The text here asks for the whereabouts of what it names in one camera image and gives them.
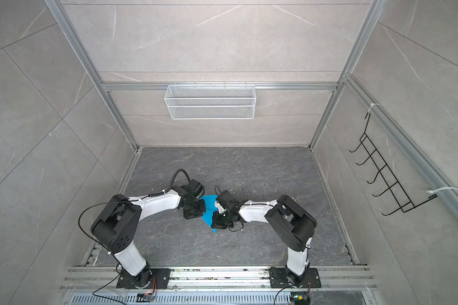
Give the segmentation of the blue square paper sheet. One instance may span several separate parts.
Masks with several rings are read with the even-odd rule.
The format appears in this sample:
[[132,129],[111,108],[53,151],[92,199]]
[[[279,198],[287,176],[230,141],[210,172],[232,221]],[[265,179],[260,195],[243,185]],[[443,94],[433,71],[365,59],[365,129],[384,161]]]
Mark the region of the blue square paper sheet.
[[216,229],[212,228],[212,216],[214,212],[217,212],[218,209],[215,206],[216,195],[204,195],[202,199],[206,204],[206,211],[202,215],[202,220],[212,229],[213,232],[216,232]]

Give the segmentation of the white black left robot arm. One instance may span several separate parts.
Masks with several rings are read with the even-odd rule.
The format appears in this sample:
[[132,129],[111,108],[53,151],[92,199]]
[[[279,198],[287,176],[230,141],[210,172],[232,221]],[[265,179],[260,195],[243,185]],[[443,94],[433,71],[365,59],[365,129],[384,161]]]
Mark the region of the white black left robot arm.
[[143,219],[166,210],[182,209],[183,217],[202,217],[206,211],[202,199],[205,189],[192,179],[176,186],[142,197],[114,196],[106,204],[90,228],[94,238],[115,257],[123,270],[136,277],[148,270],[146,259],[134,244],[138,224]]

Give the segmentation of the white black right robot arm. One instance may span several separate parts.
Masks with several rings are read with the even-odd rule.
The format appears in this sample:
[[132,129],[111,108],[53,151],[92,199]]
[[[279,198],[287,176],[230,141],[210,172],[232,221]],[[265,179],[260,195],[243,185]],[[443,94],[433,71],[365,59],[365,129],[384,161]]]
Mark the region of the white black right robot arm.
[[237,223],[267,223],[288,248],[286,272],[301,279],[309,267],[308,252],[318,226],[317,221],[291,197],[282,195],[269,202],[238,201],[228,191],[217,195],[211,227],[234,230]]

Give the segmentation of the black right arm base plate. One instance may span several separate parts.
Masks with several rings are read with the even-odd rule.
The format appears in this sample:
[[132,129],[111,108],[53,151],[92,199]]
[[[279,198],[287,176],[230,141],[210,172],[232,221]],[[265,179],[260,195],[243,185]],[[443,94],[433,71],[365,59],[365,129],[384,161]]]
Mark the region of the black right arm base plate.
[[296,288],[321,288],[321,279],[316,268],[306,268],[302,275],[296,275],[287,267],[268,269],[272,288],[292,286]]

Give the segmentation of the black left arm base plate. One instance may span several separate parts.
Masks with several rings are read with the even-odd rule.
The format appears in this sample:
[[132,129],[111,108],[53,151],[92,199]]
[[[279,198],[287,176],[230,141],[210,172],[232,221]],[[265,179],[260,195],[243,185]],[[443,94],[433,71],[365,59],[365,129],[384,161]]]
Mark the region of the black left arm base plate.
[[169,283],[171,269],[151,268],[142,270],[137,276],[132,276],[122,269],[116,288],[125,289],[150,289],[156,284],[158,289],[166,289]]

